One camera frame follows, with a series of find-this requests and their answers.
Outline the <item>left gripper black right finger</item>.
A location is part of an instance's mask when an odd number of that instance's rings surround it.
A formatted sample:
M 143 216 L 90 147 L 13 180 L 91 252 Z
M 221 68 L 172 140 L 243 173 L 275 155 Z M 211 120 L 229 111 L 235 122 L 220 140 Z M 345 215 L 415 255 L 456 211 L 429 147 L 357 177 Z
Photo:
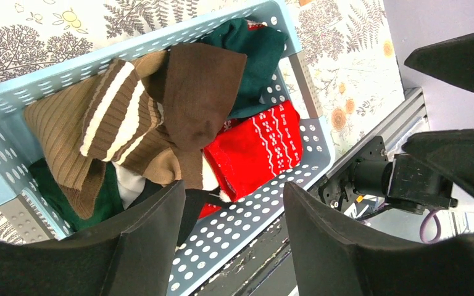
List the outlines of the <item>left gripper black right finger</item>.
M 283 189 L 300 295 L 474 295 L 474 234 L 421 244 L 370 228 Z

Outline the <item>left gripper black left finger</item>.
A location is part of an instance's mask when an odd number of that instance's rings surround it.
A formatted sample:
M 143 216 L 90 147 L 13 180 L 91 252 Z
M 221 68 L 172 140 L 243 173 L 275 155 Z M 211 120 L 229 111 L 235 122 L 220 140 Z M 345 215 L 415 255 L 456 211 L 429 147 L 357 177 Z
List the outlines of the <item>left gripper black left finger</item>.
M 0 242 L 0 295 L 165 295 L 184 205 L 175 181 L 66 239 Z

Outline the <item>dark brown sock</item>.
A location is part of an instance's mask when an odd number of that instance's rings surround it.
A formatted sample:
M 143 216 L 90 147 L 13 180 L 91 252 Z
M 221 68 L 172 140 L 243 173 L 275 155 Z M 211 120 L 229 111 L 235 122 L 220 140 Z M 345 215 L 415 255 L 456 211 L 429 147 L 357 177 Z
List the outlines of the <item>dark brown sock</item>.
M 145 139 L 163 148 L 151 156 L 145 178 L 163 186 L 183 180 L 188 189 L 219 186 L 203 150 L 235 104 L 246 62 L 246 54 L 204 43 L 171 47 L 162 94 L 164 123 Z

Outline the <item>dark green sock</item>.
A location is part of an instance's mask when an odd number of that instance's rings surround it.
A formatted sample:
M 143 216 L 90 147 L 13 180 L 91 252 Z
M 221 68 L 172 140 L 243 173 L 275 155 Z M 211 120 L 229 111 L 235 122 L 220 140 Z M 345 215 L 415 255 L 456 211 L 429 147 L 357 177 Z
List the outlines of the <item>dark green sock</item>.
M 90 228 L 124 211 L 119 194 L 117 175 L 112 164 L 90 166 L 91 179 L 82 190 L 60 186 L 45 159 L 29 167 L 38 188 L 48 204 L 74 231 Z

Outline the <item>dark teal sock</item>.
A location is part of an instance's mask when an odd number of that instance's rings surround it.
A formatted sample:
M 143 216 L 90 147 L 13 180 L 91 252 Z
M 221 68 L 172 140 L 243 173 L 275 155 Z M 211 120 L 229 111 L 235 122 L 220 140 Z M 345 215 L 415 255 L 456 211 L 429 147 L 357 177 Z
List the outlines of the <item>dark teal sock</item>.
M 229 119 L 247 118 L 273 106 L 260 102 L 285 51 L 288 35 L 245 18 L 224 22 L 201 39 L 201 43 L 247 56 L 246 66 Z

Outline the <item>brown striped sock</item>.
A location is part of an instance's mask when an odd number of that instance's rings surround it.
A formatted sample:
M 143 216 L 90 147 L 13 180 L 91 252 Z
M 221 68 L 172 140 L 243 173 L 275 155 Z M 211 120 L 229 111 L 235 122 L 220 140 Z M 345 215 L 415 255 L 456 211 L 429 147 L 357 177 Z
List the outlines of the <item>brown striped sock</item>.
M 94 87 L 79 148 L 85 157 L 112 162 L 163 186 L 181 179 L 180 164 L 160 128 L 162 105 L 143 80 L 161 68 L 166 56 L 157 51 L 134 62 L 110 63 Z

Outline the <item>tan brown sock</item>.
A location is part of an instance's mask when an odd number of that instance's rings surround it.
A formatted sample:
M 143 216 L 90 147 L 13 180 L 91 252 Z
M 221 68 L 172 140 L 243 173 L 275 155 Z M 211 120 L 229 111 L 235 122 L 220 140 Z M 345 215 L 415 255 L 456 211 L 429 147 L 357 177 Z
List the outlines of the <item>tan brown sock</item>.
M 91 179 L 90 166 L 106 163 L 82 156 L 83 122 L 95 86 L 94 76 L 40 99 L 23 111 L 25 122 L 36 136 L 48 167 L 60 186 L 82 190 Z

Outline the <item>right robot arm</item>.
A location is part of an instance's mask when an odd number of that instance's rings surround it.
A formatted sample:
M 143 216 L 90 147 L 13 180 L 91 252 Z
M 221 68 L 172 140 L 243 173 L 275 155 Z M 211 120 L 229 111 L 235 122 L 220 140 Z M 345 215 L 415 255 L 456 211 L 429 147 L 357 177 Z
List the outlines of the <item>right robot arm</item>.
M 474 33 L 420 47 L 405 60 L 416 71 L 474 93 Z M 310 191 L 344 212 L 360 195 L 385 199 L 383 210 L 421 214 L 460 205 L 452 196 L 458 186 L 474 198 L 474 129 L 427 131 L 412 135 L 402 152 L 389 160 L 383 133 L 395 128 L 398 116 L 358 143 L 337 169 Z

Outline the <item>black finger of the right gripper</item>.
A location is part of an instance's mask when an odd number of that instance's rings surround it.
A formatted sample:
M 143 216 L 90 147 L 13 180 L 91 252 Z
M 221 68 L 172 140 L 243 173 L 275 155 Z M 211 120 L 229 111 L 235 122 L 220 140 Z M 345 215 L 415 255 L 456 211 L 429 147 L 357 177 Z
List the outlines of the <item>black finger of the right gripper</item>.
M 416 133 L 402 149 L 474 198 L 474 129 Z
M 474 32 L 420 47 L 404 65 L 474 93 Z

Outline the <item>black sock with beige stripes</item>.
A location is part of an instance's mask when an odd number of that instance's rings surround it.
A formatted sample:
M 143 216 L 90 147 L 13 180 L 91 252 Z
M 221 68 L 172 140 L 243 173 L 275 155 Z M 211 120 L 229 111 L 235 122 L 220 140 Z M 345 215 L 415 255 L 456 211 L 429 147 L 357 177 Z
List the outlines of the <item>black sock with beige stripes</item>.
M 146 181 L 142 193 L 123 212 L 132 221 L 130 231 L 143 243 L 144 250 L 172 250 L 191 234 L 203 208 L 226 206 L 212 191 L 185 189 L 180 181 L 162 187 Z

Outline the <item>red patterned sock pair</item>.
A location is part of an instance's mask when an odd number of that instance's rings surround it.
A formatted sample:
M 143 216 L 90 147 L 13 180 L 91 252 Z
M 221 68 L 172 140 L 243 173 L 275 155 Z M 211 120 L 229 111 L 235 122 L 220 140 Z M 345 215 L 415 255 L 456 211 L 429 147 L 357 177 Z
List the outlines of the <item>red patterned sock pair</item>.
M 300 115 L 285 101 L 242 122 L 232 121 L 203 149 L 222 202 L 236 202 L 300 164 L 299 122 Z

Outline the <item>light blue plastic basket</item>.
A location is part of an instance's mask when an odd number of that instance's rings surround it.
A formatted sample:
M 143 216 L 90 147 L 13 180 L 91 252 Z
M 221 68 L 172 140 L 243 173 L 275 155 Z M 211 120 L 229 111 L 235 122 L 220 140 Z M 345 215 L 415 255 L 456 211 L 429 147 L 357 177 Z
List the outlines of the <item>light blue plastic basket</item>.
M 81 57 L 0 83 L 0 207 L 23 237 L 33 231 L 29 221 L 56 239 L 73 227 L 41 195 L 29 166 L 44 154 L 25 122 L 23 110 L 109 68 L 113 60 L 134 61 L 146 54 L 172 50 L 213 36 L 231 20 L 245 19 L 255 29 L 270 27 L 288 35 L 283 56 L 299 67 L 302 52 L 294 25 L 283 1 L 254 1 L 242 8 L 223 9 L 141 35 Z M 206 149 L 204 187 L 217 184 L 214 201 L 181 245 L 169 277 L 169 295 L 189 295 L 224 263 L 234 257 L 283 213 L 283 187 L 287 181 L 304 189 L 332 166 L 335 152 L 323 118 L 301 120 L 300 141 L 294 112 L 280 70 L 263 89 L 263 111 L 228 120 L 215 142 Z

